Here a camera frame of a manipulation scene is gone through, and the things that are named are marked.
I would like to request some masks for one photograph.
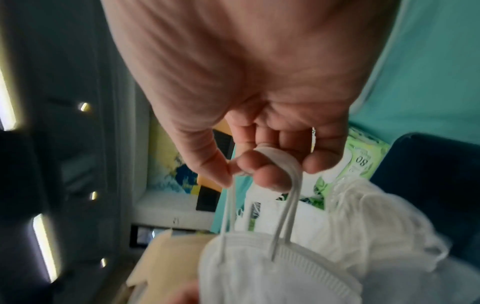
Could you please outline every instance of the cardboard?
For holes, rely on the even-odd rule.
[[[147,283],[138,304],[162,303],[187,282],[198,279],[200,254],[216,235],[172,237],[172,230],[157,235],[148,245],[126,284]]]

